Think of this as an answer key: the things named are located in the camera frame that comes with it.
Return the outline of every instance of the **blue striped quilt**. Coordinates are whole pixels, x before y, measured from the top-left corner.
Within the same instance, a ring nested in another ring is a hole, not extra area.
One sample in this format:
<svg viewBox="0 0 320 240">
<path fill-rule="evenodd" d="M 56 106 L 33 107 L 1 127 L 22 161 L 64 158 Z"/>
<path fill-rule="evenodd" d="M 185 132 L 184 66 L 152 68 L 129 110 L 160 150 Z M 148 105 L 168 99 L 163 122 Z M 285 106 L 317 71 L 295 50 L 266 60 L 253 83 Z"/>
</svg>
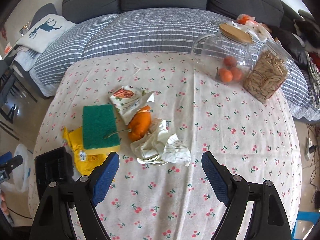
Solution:
<svg viewBox="0 0 320 240">
<path fill-rule="evenodd" d="M 34 64 L 36 76 L 44 86 L 60 83 L 73 63 L 93 57 L 132 52 L 187 52 L 194 40 L 206 33 L 217 33 L 230 18 L 204 10 L 151 8 L 100 16 L 82 22 L 52 43 Z M 256 42 L 259 51 L 263 43 Z M 308 120 L 320 119 L 313 106 L 307 84 L 297 65 L 283 83 L 292 115 Z"/>
</svg>

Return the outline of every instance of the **glass jar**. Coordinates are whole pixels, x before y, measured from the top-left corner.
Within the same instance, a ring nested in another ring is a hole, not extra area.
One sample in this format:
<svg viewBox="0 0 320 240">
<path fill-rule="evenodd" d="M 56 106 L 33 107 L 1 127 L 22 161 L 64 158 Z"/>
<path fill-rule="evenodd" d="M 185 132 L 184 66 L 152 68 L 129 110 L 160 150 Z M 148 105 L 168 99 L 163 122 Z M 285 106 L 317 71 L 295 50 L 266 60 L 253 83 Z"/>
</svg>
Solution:
<svg viewBox="0 0 320 240">
<path fill-rule="evenodd" d="M 200 36 L 193 44 L 191 55 L 196 67 L 224 84 L 242 82 L 254 65 L 253 41 L 249 34 L 221 24 L 217 34 Z"/>
<path fill-rule="evenodd" d="M 244 89 L 266 103 L 288 78 L 293 63 L 293 58 L 284 48 L 273 40 L 267 40 L 255 66 L 244 80 Z"/>
</svg>

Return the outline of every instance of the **food packaging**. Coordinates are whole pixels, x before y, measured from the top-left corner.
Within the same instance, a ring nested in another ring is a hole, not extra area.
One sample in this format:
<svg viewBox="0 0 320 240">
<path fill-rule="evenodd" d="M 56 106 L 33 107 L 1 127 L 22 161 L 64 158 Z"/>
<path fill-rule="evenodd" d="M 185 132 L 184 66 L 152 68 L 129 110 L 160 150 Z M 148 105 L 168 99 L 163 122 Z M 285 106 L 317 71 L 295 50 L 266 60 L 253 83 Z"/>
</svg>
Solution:
<svg viewBox="0 0 320 240">
<path fill-rule="evenodd" d="M 110 100 L 121 115 L 124 124 L 128 125 L 134 115 L 143 108 L 147 102 L 154 102 L 154 91 L 142 90 L 131 86 L 122 86 L 115 91 Z"/>
<path fill-rule="evenodd" d="M 243 87 L 261 103 L 266 103 L 290 75 L 294 63 L 290 54 L 273 40 L 267 40 Z"/>
</svg>

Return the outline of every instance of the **bamboo lid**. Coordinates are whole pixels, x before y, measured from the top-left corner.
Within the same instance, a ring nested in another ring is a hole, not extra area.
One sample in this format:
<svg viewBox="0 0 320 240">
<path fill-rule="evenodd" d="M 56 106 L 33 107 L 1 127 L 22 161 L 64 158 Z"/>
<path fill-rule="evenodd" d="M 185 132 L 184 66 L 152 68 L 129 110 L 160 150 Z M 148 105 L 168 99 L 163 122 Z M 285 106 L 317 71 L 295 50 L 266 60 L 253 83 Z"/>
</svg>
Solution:
<svg viewBox="0 0 320 240">
<path fill-rule="evenodd" d="M 233 41 L 236 41 L 242 44 L 253 43 L 253 40 L 248 33 L 245 33 L 244 31 L 239 30 L 236 27 L 223 23 L 219 25 L 219 29 L 223 35 L 225 35 L 227 38 Z"/>
</svg>

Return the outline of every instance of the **power strip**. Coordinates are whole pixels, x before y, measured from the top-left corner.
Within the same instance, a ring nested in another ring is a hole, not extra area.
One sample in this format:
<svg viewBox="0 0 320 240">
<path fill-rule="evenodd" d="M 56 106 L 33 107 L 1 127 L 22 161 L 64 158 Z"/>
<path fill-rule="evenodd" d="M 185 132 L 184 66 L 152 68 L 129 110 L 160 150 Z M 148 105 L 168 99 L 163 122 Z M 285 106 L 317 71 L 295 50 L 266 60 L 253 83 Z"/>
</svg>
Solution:
<svg viewBox="0 0 320 240">
<path fill-rule="evenodd" d="M 306 152 L 304 154 L 305 158 L 307 161 L 310 161 L 311 159 L 311 155 L 310 155 L 310 152 L 309 152 L 309 148 L 312 146 L 312 141 L 310 139 L 310 137 L 308 138 L 308 143 L 307 143 L 307 146 L 306 146 Z"/>
<path fill-rule="evenodd" d="M 319 209 L 319 208 L 320 208 L 320 191 L 317 191 L 315 195 L 315 209 Z"/>
</svg>

